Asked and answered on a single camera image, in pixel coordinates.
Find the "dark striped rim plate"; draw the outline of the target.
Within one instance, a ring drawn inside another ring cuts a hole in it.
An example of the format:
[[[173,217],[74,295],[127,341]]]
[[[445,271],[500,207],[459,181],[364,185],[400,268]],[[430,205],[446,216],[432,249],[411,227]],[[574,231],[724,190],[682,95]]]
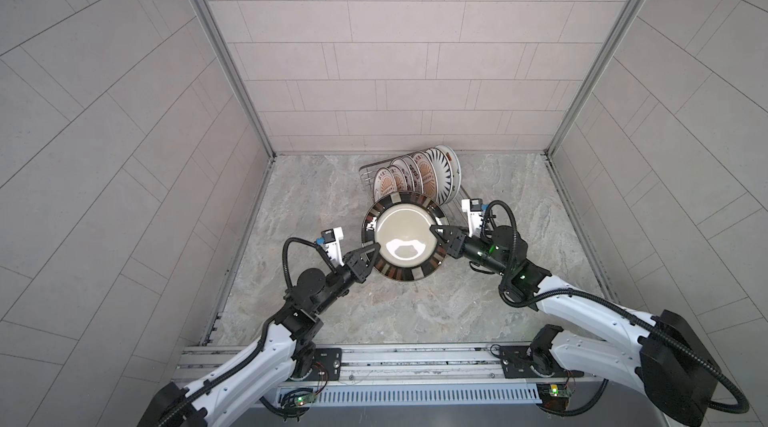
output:
[[[415,282],[434,274],[446,251],[431,232],[448,224],[446,215],[431,198],[413,192],[396,192],[378,199],[361,227],[364,246],[380,246],[375,269],[399,282]]]

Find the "white blue radial plate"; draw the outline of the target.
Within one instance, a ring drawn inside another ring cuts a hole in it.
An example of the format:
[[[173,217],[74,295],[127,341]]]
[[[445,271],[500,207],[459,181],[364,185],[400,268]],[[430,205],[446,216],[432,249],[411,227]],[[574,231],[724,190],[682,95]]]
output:
[[[432,147],[423,151],[431,162],[437,182],[437,202],[439,205],[450,202],[454,193],[455,175],[447,154],[437,148]]]

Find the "white watermelon plate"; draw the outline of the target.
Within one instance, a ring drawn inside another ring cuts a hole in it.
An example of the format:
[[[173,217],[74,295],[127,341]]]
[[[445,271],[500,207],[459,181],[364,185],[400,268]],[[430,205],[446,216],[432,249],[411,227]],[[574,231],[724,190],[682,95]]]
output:
[[[457,197],[461,188],[461,164],[458,155],[451,147],[446,145],[437,145],[436,148],[446,156],[453,175],[452,187],[448,197],[448,201],[451,202]]]

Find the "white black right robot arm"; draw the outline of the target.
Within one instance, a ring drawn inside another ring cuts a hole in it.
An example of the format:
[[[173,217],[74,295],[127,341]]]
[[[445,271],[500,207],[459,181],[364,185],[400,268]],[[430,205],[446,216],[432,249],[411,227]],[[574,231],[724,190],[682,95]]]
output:
[[[749,411],[746,395],[682,316],[628,309],[572,286],[528,260],[511,226],[497,228],[493,238],[473,237],[456,226],[430,231],[448,255],[500,275],[499,296],[508,306],[541,311],[591,333],[584,338],[545,327],[541,342],[530,346],[539,371],[555,363],[630,387],[685,426],[701,425],[708,410]]]

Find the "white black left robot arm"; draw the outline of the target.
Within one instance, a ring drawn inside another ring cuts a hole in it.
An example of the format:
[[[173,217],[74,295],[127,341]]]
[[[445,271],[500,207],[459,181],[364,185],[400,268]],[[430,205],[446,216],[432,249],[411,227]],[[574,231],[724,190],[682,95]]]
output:
[[[184,387],[174,382],[160,389],[139,420],[140,426],[230,426],[256,401],[309,368],[313,339],[322,327],[320,314],[366,281],[380,245],[373,243],[347,253],[328,273],[310,268],[293,282],[288,248],[293,243],[314,248],[332,265],[323,247],[299,238],[285,241],[282,253],[287,282],[285,303],[262,325],[260,337],[211,373]]]

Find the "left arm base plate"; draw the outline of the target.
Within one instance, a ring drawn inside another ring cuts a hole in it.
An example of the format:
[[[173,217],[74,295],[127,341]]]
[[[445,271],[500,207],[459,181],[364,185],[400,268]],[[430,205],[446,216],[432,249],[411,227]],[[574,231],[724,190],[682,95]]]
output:
[[[316,348],[312,351],[312,356],[305,352],[298,357],[289,380],[293,382],[338,381],[341,361],[340,348]]]

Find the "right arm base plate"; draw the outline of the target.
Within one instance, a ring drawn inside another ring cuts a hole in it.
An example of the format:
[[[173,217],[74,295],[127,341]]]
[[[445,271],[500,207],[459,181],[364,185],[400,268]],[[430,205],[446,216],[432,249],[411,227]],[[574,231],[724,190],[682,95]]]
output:
[[[489,351],[500,361],[504,377],[507,379],[565,379],[569,376],[584,376],[581,371],[564,369],[548,350],[533,349],[529,345],[494,344]]]

